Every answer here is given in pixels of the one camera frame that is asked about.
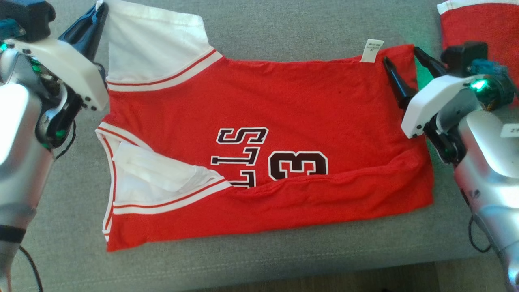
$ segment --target black band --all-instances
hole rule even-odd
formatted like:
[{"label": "black band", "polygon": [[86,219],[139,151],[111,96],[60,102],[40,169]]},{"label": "black band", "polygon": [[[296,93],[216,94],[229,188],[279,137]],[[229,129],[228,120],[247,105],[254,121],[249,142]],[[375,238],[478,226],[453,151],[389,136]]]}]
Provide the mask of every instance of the black band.
[{"label": "black band", "polygon": [[25,229],[23,228],[0,225],[0,241],[22,243],[24,235]]}]

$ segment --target stitching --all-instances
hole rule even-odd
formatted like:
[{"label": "stitching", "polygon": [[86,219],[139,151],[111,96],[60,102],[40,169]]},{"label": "stitching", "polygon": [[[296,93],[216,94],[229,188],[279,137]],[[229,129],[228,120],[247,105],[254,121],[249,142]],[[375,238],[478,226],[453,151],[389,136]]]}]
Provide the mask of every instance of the stitching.
[{"label": "stitching", "polygon": [[[409,245],[408,248],[411,247],[426,247],[426,246],[439,246],[444,243],[438,243],[438,244],[415,244],[415,245]],[[273,257],[268,259],[256,259],[256,260],[247,260],[247,261],[239,261],[239,262],[229,262],[229,263],[221,263],[221,264],[214,264],[214,265],[208,265],[208,266],[200,266],[200,267],[191,267],[191,268],[185,268],[181,270],[169,270],[169,271],[159,271],[159,272],[153,272],[148,274],[128,274],[128,275],[122,275],[118,277],[107,277],[107,278],[101,278],[98,280],[85,280],[85,281],[75,281],[75,282],[68,282],[68,283],[56,283],[56,284],[50,284],[45,285],[45,287],[60,287],[60,288],[66,288],[66,287],[84,287],[88,285],[100,285],[103,283],[119,283],[124,281],[126,278],[133,278],[133,279],[139,279],[139,280],[147,280],[147,279],[154,279],[154,278],[160,278],[164,275],[169,274],[178,274],[178,275],[190,275],[190,274],[197,274],[200,273],[201,270],[207,272],[207,271],[221,271],[221,270],[231,270],[231,269],[237,269],[241,268],[240,265],[243,264],[250,264],[250,263],[261,263],[263,265],[273,264],[277,263],[279,260],[284,261],[306,261],[308,259],[325,259],[325,258],[335,258],[339,256],[344,257],[353,257],[361,252],[366,251],[376,251],[376,250],[396,250],[400,248],[395,247],[383,247],[383,248],[373,248],[373,249],[357,249],[352,251],[338,251],[334,253],[320,253],[320,254],[305,254],[305,255],[297,255],[297,256],[284,256],[284,257]],[[22,290],[31,290],[36,288],[36,286],[29,286],[26,288],[20,289]]]}]

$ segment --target gray fabric surface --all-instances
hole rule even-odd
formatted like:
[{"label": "gray fabric surface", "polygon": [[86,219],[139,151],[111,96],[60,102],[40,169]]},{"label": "gray fabric surface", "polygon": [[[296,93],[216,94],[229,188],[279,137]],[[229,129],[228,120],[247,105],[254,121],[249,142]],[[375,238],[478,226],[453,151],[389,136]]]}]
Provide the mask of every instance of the gray fabric surface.
[{"label": "gray fabric surface", "polygon": [[[49,0],[54,36],[93,4]],[[438,56],[436,4],[424,1],[141,0],[204,18],[211,44],[234,59],[334,59],[362,53],[367,38],[384,46],[415,43]],[[98,61],[107,65],[107,44]],[[429,80],[420,70],[420,81]],[[23,245],[38,264],[46,291],[177,291],[267,279],[396,266],[475,255],[467,240],[469,210],[452,169],[435,164],[434,205],[371,221],[153,243],[105,252],[101,233],[110,174],[94,129],[105,113],[82,112],[78,137],[57,161]],[[477,234],[476,241],[485,240]],[[16,291],[36,291],[17,255]]]}]

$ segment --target wooden floor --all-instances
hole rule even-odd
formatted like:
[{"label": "wooden floor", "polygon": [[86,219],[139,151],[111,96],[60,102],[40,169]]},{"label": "wooden floor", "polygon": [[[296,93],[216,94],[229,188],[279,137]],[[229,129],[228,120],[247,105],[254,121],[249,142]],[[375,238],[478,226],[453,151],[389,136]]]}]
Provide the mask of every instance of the wooden floor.
[{"label": "wooden floor", "polygon": [[495,255],[196,292],[505,292]]}]

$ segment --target white clothing tag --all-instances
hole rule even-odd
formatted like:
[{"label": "white clothing tag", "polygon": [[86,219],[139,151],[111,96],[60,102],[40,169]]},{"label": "white clothing tag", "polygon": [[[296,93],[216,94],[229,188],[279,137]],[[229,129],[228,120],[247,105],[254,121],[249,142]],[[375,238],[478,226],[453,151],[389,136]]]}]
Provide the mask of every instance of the white clothing tag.
[{"label": "white clothing tag", "polygon": [[501,138],[519,137],[519,124],[504,124],[501,130]]},{"label": "white clothing tag", "polygon": [[361,62],[366,63],[375,63],[375,59],[377,58],[378,51],[384,44],[384,41],[380,41],[378,39],[367,39],[366,46],[364,47],[364,53],[362,54]]}]

